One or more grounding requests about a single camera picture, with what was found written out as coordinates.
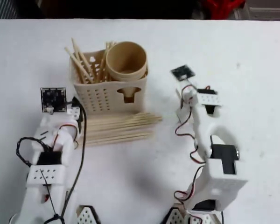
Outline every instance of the white plastic basket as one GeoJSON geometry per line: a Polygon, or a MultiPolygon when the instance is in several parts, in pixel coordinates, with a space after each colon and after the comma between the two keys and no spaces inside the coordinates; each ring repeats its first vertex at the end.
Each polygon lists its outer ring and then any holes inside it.
{"type": "MultiPolygon", "coordinates": [[[[97,74],[105,50],[84,53],[92,70],[97,74]]],[[[81,84],[76,66],[70,59],[70,79],[88,114],[106,114],[115,112],[141,112],[144,110],[144,93],[148,70],[143,78],[132,82],[102,82],[81,84]],[[125,98],[122,89],[137,87],[133,98],[125,98]]]]}

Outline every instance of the cylindrical container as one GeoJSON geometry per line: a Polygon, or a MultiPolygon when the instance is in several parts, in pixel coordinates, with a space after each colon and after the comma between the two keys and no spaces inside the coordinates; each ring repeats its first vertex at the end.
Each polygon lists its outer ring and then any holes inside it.
{"type": "MultiPolygon", "coordinates": [[[[121,82],[139,80],[147,70],[146,52],[134,42],[117,43],[106,55],[106,69],[114,80],[121,82]]],[[[123,89],[125,97],[132,97],[135,91],[135,87],[123,89]]]]}

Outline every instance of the white table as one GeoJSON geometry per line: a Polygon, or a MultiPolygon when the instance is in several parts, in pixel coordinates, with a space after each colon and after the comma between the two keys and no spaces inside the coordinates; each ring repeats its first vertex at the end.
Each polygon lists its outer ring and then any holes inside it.
{"type": "MultiPolygon", "coordinates": [[[[147,110],[164,116],[151,140],[86,150],[79,201],[93,205],[103,224],[158,224],[174,190],[190,184],[193,142],[174,134],[179,101],[169,72],[183,64],[201,87],[219,91],[244,142],[250,181],[225,211],[225,223],[280,223],[280,22],[136,20],[0,21],[0,223],[21,208],[28,168],[15,149],[40,122],[40,87],[74,93],[63,49],[71,37],[84,51],[109,40],[141,44],[150,68],[147,110]]],[[[30,143],[21,151],[31,156],[30,143]]],[[[75,151],[71,180],[80,156],[75,151]]]]}

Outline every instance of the robotic arm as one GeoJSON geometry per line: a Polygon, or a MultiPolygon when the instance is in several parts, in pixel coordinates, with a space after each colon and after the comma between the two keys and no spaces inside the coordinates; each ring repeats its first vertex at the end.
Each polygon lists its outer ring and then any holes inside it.
{"type": "MultiPolygon", "coordinates": [[[[52,151],[45,152],[38,142],[32,142],[34,155],[27,177],[24,202],[16,224],[44,224],[55,214],[62,213],[69,191],[66,186],[68,165],[75,148],[74,141],[80,137],[81,133],[77,121],[79,117],[78,107],[68,108],[67,112],[44,113],[34,138],[52,147],[52,151]]],[[[63,216],[65,223],[76,223],[76,207],[76,197],[73,193],[63,216]]],[[[50,223],[62,222],[56,219],[50,223]]]]}
{"type": "Polygon", "coordinates": [[[218,93],[210,88],[198,89],[188,80],[183,84],[186,91],[182,92],[182,107],[176,114],[185,120],[190,110],[193,113],[195,148],[205,161],[201,175],[190,184],[183,203],[186,209],[200,213],[223,211],[247,183],[245,163],[239,157],[242,147],[218,93]],[[215,144],[215,137],[224,143],[215,144]]]}

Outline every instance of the black wire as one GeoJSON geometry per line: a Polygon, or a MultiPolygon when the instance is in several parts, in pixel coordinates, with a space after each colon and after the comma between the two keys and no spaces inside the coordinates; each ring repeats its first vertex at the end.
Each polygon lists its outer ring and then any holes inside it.
{"type": "Polygon", "coordinates": [[[42,177],[43,177],[43,179],[45,180],[46,188],[47,188],[47,191],[48,191],[48,194],[49,194],[49,198],[50,198],[50,201],[51,201],[51,205],[52,205],[52,207],[53,207],[54,214],[56,214],[56,211],[55,211],[55,208],[54,208],[54,204],[53,204],[53,202],[52,202],[52,197],[51,197],[51,194],[50,194],[50,190],[49,190],[49,186],[48,186],[47,180],[46,180],[45,176],[44,176],[43,173],[42,173],[42,169],[39,169],[39,170],[41,171],[42,177]]]}
{"type": "Polygon", "coordinates": [[[80,168],[79,168],[79,170],[78,170],[78,173],[77,173],[77,176],[76,176],[75,181],[74,181],[74,183],[73,183],[73,186],[72,186],[71,189],[70,189],[70,192],[69,192],[68,197],[65,199],[64,207],[63,207],[62,213],[61,213],[61,216],[62,216],[62,217],[63,217],[64,214],[65,214],[66,207],[67,207],[67,205],[68,205],[68,203],[69,203],[69,201],[70,201],[70,196],[71,196],[71,194],[73,193],[74,188],[75,188],[75,186],[76,186],[76,184],[77,184],[78,178],[79,178],[79,176],[80,176],[80,173],[81,173],[81,170],[82,170],[82,167],[83,167],[83,162],[84,162],[85,144],[86,144],[86,132],[87,132],[87,131],[86,131],[86,129],[87,129],[87,117],[86,117],[86,111],[85,111],[84,107],[82,106],[82,104],[80,103],[80,101],[77,100],[77,103],[78,103],[80,109],[82,110],[83,116],[84,116],[84,135],[83,135],[83,145],[82,145],[82,158],[81,158],[80,168]]]}
{"type": "Polygon", "coordinates": [[[50,194],[50,190],[49,190],[49,185],[48,185],[48,183],[47,183],[47,180],[46,180],[45,176],[44,176],[43,173],[42,173],[42,169],[40,169],[40,171],[41,171],[41,174],[42,174],[43,179],[45,180],[45,186],[46,186],[46,188],[47,188],[47,191],[48,191],[48,194],[49,194],[49,199],[50,199],[50,201],[51,201],[51,205],[52,205],[52,208],[53,208],[53,211],[54,211],[54,216],[53,216],[52,218],[48,219],[47,221],[45,221],[44,224],[48,224],[48,223],[50,223],[50,222],[52,222],[52,221],[55,221],[55,220],[58,220],[58,219],[61,220],[61,223],[62,223],[62,224],[65,224],[64,218],[63,218],[62,216],[58,215],[58,214],[56,213],[56,211],[55,211],[55,207],[54,207],[54,204],[53,204],[53,201],[52,201],[52,197],[51,197],[51,194],[50,194]]]}
{"type": "Polygon", "coordinates": [[[23,137],[23,138],[21,138],[19,141],[18,141],[18,143],[17,143],[17,149],[16,149],[16,155],[20,158],[20,160],[22,160],[23,161],[23,163],[25,163],[27,166],[29,166],[29,167],[31,167],[31,162],[29,162],[28,160],[25,160],[22,156],[21,156],[21,154],[20,154],[20,146],[21,146],[21,142],[23,141],[23,140],[31,140],[31,141],[36,141],[36,142],[38,142],[39,144],[41,144],[41,146],[42,146],[42,148],[43,148],[43,150],[45,151],[45,152],[49,152],[49,151],[51,151],[52,150],[52,148],[50,147],[50,146],[48,146],[48,145],[46,145],[45,143],[43,143],[41,140],[39,140],[39,139],[36,139],[36,138],[33,138],[33,137],[23,137]]]}
{"type": "Polygon", "coordinates": [[[222,224],[224,224],[224,213],[221,211],[221,216],[222,216],[222,224]]]}

